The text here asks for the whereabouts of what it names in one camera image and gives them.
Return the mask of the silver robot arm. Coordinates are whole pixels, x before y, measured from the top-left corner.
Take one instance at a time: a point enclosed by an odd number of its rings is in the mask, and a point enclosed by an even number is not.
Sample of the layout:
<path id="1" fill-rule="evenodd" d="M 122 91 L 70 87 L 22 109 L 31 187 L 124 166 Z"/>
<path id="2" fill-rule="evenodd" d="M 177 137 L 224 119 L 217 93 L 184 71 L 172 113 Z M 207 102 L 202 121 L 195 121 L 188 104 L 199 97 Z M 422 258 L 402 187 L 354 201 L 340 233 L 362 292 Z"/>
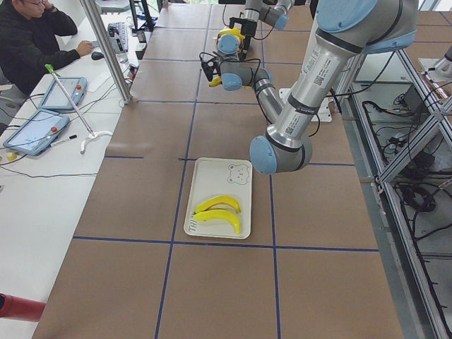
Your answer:
<path id="1" fill-rule="evenodd" d="M 251 39 L 256 35 L 258 22 L 262 21 L 276 30 L 283 30 L 289 20 L 288 12 L 294 5 L 294 0 L 278 0 L 275 4 L 259 0 L 245 1 L 244 12 L 240 17 L 231 17 L 229 20 L 229 28 L 240 25 L 240 33 L 244 36 L 239 52 L 241 61 L 246 59 Z"/>
<path id="2" fill-rule="evenodd" d="M 243 59 L 257 23 L 282 30 L 293 5 L 293 1 L 278 1 L 274 6 L 247 1 L 243 16 L 230 19 L 231 25 L 241 25 L 241 35 L 219 36 L 214 58 L 223 88 L 253 88 L 270 121 L 265 134 L 255 137 L 249 148 L 252 165 L 263 174 L 307 165 L 312 148 L 305 130 L 350 58 L 406 48 L 417 31 L 416 1 L 319 1 L 302 70 L 282 101 L 269 72 L 245 66 Z"/>

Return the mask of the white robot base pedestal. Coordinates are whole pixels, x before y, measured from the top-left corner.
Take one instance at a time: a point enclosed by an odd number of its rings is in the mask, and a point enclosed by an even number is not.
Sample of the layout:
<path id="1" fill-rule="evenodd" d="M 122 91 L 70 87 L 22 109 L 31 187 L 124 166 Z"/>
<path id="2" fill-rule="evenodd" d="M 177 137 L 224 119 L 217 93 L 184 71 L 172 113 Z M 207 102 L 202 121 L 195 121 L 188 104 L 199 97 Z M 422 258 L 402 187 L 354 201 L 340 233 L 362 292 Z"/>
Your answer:
<path id="1" fill-rule="evenodd" d="M 296 99 L 292 94 L 291 88 L 280 88 L 278 90 L 280 99 L 286 103 L 290 102 L 296 109 L 301 111 L 304 110 L 305 113 L 313 115 L 314 112 L 318 114 L 318 120 L 320 122 L 332 122 L 332 114 L 329 108 L 331 101 L 328 98 L 323 98 L 320 104 L 312 105 L 303 103 L 301 100 Z"/>

